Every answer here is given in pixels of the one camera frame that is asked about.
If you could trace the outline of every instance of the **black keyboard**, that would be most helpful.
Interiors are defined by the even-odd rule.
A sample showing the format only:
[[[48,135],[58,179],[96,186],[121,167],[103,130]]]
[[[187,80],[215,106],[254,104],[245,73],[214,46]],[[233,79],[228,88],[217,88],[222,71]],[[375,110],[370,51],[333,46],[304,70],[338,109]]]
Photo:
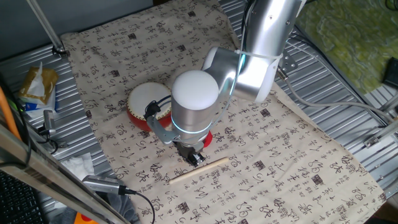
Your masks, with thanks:
[[[37,192],[29,185],[0,171],[0,223],[46,223]]]

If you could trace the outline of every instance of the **drum head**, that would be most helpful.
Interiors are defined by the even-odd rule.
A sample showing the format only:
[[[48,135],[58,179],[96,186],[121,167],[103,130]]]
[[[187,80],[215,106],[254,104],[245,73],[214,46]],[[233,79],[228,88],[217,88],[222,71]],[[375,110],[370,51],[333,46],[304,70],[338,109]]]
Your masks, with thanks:
[[[155,82],[143,83],[136,86],[130,93],[129,98],[127,99],[127,108],[135,118],[145,120],[145,108],[148,106],[148,104],[153,100],[159,101],[169,95],[171,95],[169,88],[163,84]],[[161,102],[160,105],[169,100],[170,99],[167,99]],[[162,119],[170,112],[171,103],[168,103],[161,107],[161,112],[157,113],[156,119]]]

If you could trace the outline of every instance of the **drumstick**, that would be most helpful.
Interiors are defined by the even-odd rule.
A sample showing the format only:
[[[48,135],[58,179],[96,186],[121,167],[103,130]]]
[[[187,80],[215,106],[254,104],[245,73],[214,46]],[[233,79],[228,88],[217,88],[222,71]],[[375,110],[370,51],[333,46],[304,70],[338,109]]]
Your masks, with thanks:
[[[199,168],[197,168],[197,169],[195,169],[193,171],[187,172],[186,174],[182,174],[182,175],[180,175],[178,177],[175,177],[174,179],[169,180],[169,184],[173,184],[173,183],[176,183],[176,182],[178,182],[180,180],[183,180],[183,179],[186,179],[186,178],[191,177],[193,175],[199,174],[200,172],[203,172],[203,171],[211,169],[211,168],[213,168],[215,166],[221,165],[221,164],[227,162],[228,160],[229,159],[227,157],[224,157],[224,158],[219,159],[217,161],[211,162],[211,163],[209,163],[209,164],[207,164],[207,165],[205,165],[203,167],[199,167]]]

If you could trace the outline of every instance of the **drum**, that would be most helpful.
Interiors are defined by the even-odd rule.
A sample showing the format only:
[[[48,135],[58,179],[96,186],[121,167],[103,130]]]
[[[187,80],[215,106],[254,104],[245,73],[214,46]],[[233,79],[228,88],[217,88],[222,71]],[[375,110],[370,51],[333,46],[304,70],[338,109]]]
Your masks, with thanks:
[[[127,115],[131,122],[143,131],[152,131],[144,119],[145,108],[151,101],[159,101],[169,95],[171,95],[170,89],[160,83],[147,82],[136,86],[127,99]],[[171,103],[161,107],[161,112],[156,114],[156,119],[164,128],[170,125],[172,122]]]

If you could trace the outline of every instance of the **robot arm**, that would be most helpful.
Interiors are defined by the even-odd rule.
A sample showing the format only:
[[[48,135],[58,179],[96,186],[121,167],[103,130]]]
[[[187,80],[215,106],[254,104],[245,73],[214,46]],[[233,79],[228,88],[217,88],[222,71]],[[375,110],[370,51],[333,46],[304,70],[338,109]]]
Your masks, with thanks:
[[[147,123],[159,139],[165,144],[173,142],[193,166],[203,162],[203,140],[216,122],[216,106],[232,95],[255,102],[266,99],[285,42],[304,4],[305,0],[250,1],[242,24],[241,50],[214,47],[202,71],[187,71],[175,80],[173,130],[166,131],[153,116],[148,117]]]

